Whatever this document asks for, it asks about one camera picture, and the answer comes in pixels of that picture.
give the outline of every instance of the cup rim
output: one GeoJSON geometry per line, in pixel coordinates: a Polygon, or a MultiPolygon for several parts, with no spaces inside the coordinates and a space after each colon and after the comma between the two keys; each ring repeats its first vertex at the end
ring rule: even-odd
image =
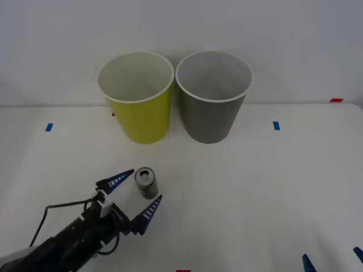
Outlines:
{"type": "Polygon", "coordinates": [[[234,54],[234,53],[230,53],[230,52],[225,52],[225,51],[221,51],[221,50],[200,50],[200,51],[197,51],[197,52],[194,52],[192,54],[189,54],[187,55],[186,57],[184,57],[177,65],[176,67],[176,70],[175,70],[175,79],[176,79],[176,82],[178,83],[178,86],[185,92],[187,93],[188,95],[194,97],[195,99],[197,100],[201,100],[201,101],[204,101],[204,102],[210,102],[210,103],[225,103],[225,102],[230,102],[230,101],[234,101],[234,100],[237,100],[243,96],[246,95],[247,91],[251,88],[251,86],[253,85],[254,83],[254,71],[251,67],[251,65],[242,57],[238,56],[237,54],[234,54]],[[240,61],[243,61],[247,67],[249,68],[249,70],[251,71],[251,83],[249,85],[249,87],[243,92],[241,93],[240,95],[238,96],[235,96],[235,97],[232,97],[232,98],[228,98],[228,99],[222,99],[222,100],[213,100],[213,99],[206,99],[206,98],[202,98],[202,97],[199,97],[199,96],[196,96],[194,94],[192,94],[191,92],[187,91],[183,85],[180,83],[179,81],[179,77],[178,77],[178,71],[179,71],[179,68],[180,66],[183,64],[183,62],[185,60],[187,60],[188,58],[194,56],[194,55],[197,55],[197,54],[201,54],[201,53],[207,53],[207,52],[218,52],[218,53],[222,53],[222,54],[227,54],[227,55],[230,55],[230,56],[233,56],[237,59],[239,59],[240,61]]]}
{"type": "Polygon", "coordinates": [[[122,103],[122,104],[139,104],[139,103],[143,103],[143,102],[147,102],[147,101],[150,101],[152,99],[155,99],[157,98],[158,96],[162,95],[163,93],[165,93],[169,87],[171,86],[173,80],[174,80],[174,76],[175,76],[175,72],[174,72],[174,67],[173,65],[171,64],[171,62],[166,58],[164,57],[163,55],[161,54],[158,54],[158,53],[155,53],[155,52],[151,52],[151,51],[131,51],[131,52],[127,52],[125,54],[121,54],[121,55],[118,55],[116,57],[113,57],[111,58],[109,61],[107,61],[99,70],[98,70],[98,73],[97,73],[97,78],[96,78],[96,81],[97,81],[97,86],[98,86],[98,89],[100,90],[100,92],[109,100],[111,101],[114,101],[114,102],[117,102],[117,103],[122,103]],[[142,100],[135,100],[135,101],[124,101],[124,100],[119,100],[119,99],[115,99],[115,98],[112,98],[110,97],[109,95],[107,95],[101,88],[101,86],[99,85],[99,77],[100,77],[100,73],[102,71],[102,69],[104,67],[106,67],[106,65],[108,65],[111,61],[113,61],[114,59],[116,58],[119,58],[119,57],[122,57],[122,56],[125,56],[125,55],[129,55],[129,54],[135,54],[135,53],[146,53],[146,54],[152,54],[152,55],[155,55],[155,56],[158,56],[160,58],[162,58],[164,61],[166,61],[166,63],[169,65],[169,68],[171,70],[171,79],[170,81],[168,82],[168,84],[165,86],[164,89],[162,89],[160,92],[158,92],[157,94],[151,96],[151,97],[148,97],[148,98],[145,98],[145,99],[142,99],[142,100]]]}

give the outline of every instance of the can lid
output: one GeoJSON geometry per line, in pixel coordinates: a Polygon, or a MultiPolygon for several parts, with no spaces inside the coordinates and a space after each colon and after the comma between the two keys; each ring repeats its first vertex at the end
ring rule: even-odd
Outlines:
{"type": "Polygon", "coordinates": [[[155,180],[155,173],[149,167],[142,167],[135,173],[135,182],[139,186],[148,186],[155,180]]]}

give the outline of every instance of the red tape marker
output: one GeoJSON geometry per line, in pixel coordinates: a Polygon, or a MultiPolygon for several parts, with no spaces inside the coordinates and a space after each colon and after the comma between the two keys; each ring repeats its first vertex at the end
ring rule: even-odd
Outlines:
{"type": "Polygon", "coordinates": [[[343,98],[332,98],[329,102],[342,102],[343,98]]]}

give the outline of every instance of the blue object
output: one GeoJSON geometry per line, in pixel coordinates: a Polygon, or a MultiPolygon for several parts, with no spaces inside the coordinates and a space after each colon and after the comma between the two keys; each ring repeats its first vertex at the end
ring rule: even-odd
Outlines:
{"type": "Polygon", "coordinates": [[[134,169],[120,173],[116,176],[106,178],[96,182],[97,188],[104,190],[106,194],[111,194],[113,190],[117,188],[124,180],[126,180],[133,172],[134,169]]]}
{"type": "Polygon", "coordinates": [[[53,123],[49,123],[47,128],[45,129],[46,132],[49,132],[52,130],[52,127],[53,127],[53,123]]]}
{"type": "Polygon", "coordinates": [[[275,130],[280,130],[280,125],[278,124],[277,121],[273,122],[273,127],[275,128],[275,130]]]}
{"type": "Polygon", "coordinates": [[[160,204],[161,199],[163,198],[162,195],[159,195],[157,199],[154,200],[153,203],[151,203],[144,211],[139,213],[132,221],[132,232],[136,235],[137,233],[140,233],[143,235],[152,220],[155,212],[157,211],[157,208],[160,204]]]}
{"type": "Polygon", "coordinates": [[[313,264],[310,262],[309,257],[306,254],[302,256],[302,263],[304,264],[305,272],[316,272],[316,269],[314,268],[313,264]]]}
{"type": "Polygon", "coordinates": [[[353,248],[353,251],[357,254],[359,260],[363,262],[363,251],[359,247],[353,248]]]}

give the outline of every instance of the paper cup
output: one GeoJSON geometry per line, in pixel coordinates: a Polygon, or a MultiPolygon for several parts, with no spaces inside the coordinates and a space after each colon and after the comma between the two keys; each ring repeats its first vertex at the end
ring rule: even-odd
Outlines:
{"type": "Polygon", "coordinates": [[[126,135],[138,143],[153,143],[169,128],[174,68],[162,55],[132,52],[109,61],[98,85],[126,135]]]}
{"type": "Polygon", "coordinates": [[[203,51],[180,61],[176,81],[188,134],[201,143],[216,143],[228,135],[252,85],[253,72],[237,55],[203,51]]]}

